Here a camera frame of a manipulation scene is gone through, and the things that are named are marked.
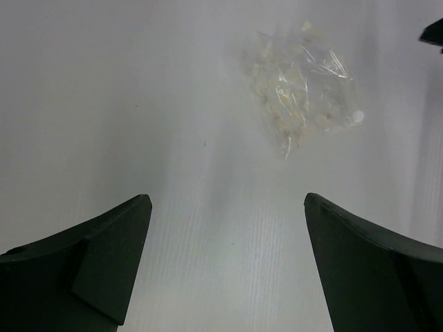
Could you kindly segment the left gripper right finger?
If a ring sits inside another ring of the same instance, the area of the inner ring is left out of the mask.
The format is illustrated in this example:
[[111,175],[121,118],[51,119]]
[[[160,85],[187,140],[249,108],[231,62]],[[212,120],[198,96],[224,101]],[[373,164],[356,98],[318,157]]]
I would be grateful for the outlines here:
[[441,331],[442,249],[362,219],[322,196],[305,218],[335,331]]

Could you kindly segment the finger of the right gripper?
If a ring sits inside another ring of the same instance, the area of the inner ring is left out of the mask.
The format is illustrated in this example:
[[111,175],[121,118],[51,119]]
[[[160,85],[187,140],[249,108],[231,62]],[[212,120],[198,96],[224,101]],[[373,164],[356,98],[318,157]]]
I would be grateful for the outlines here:
[[427,26],[421,35],[419,41],[432,46],[440,47],[440,53],[443,53],[443,19]]

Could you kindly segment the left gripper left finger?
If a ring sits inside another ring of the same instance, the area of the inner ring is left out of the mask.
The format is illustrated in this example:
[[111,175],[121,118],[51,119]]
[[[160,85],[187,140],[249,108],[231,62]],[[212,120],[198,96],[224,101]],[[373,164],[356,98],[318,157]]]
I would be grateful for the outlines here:
[[117,331],[125,323],[152,202],[110,211],[1,255],[2,331]]

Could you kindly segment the clear zip top bag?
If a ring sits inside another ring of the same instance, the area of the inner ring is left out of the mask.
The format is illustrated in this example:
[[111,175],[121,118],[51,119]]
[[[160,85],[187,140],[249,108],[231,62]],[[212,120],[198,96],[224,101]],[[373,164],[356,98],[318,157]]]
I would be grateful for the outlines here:
[[260,116],[283,158],[311,135],[363,122],[343,56],[308,21],[297,30],[257,32],[245,43],[242,60]]

